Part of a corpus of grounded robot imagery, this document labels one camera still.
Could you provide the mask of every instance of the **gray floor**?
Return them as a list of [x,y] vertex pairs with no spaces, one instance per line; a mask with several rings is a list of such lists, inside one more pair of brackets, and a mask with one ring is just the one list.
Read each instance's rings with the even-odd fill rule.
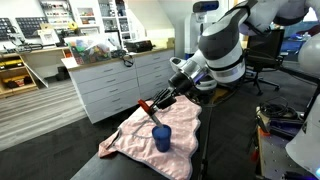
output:
[[84,117],[70,80],[0,99],[0,151]]
[[[246,147],[255,125],[255,108],[260,102],[281,96],[302,111],[315,89],[282,72],[261,76],[279,83],[280,91],[261,85],[264,94],[258,97],[252,84],[244,84],[232,98],[213,108],[206,179],[252,180],[256,163],[250,161]],[[1,151],[1,179],[70,179],[130,112],[121,115],[95,125],[84,118]]]

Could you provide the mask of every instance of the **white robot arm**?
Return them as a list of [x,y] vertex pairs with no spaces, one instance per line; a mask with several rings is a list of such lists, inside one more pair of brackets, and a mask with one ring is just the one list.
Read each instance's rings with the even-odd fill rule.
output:
[[[174,64],[175,75],[169,79],[169,87],[155,96],[154,103],[150,106],[150,114],[158,109],[164,109],[175,102],[176,94],[185,94],[200,79],[209,75],[218,83],[231,83],[245,73],[245,61],[243,50],[239,41],[239,33],[248,36],[268,35],[271,22],[282,26],[288,26],[300,22],[312,7],[320,18],[319,0],[248,0],[236,5],[229,10],[218,22],[208,27],[202,34],[197,50],[187,61],[179,58],[171,58]],[[317,54],[320,50],[320,34],[313,36],[304,44],[299,54],[299,61],[308,72],[320,70],[320,59]],[[286,149],[290,157],[299,165],[313,173],[320,179],[320,121],[319,114],[320,97],[317,98],[311,113],[307,117],[309,130],[300,132]],[[301,137],[307,137],[307,142],[301,143]],[[295,153],[299,149],[295,144],[313,147],[310,153]]]

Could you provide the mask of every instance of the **blue object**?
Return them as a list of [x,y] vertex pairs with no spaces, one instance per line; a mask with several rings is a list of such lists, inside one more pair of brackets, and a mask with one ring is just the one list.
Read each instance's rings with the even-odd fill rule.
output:
[[316,171],[316,174],[320,177],[320,168]]
[[158,151],[167,152],[170,149],[171,128],[169,126],[163,125],[163,128],[154,127],[152,136]]

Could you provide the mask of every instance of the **black chair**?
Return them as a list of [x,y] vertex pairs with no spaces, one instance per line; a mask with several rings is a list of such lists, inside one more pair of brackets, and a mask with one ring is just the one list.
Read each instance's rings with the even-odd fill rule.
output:
[[264,80],[259,77],[260,72],[274,71],[264,69],[278,69],[283,62],[283,57],[280,55],[280,49],[283,41],[284,30],[272,30],[271,34],[267,37],[250,36],[248,39],[247,49],[245,49],[245,59],[248,70],[251,71],[251,77],[246,77],[244,83],[253,82],[262,95],[260,84],[268,84],[275,87],[275,91],[280,89],[280,85]]

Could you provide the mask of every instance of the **drawer handle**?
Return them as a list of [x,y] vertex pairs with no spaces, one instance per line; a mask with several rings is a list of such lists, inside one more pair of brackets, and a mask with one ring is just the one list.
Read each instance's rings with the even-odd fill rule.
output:
[[115,100],[113,100],[112,102],[117,102],[117,101],[119,101],[121,98],[118,98],[118,99],[115,99]]
[[109,92],[116,92],[116,91],[118,91],[118,89],[115,89],[115,90],[112,90],[112,91],[109,91]]
[[103,72],[109,72],[109,71],[112,71],[113,69],[107,69],[107,70],[104,70]]
[[118,109],[115,109],[114,111],[119,111],[120,109],[122,109],[123,107],[120,107],[120,108],[118,108]]
[[107,82],[113,82],[113,81],[115,81],[116,79],[112,79],[112,80],[110,80],[110,81],[107,81]]

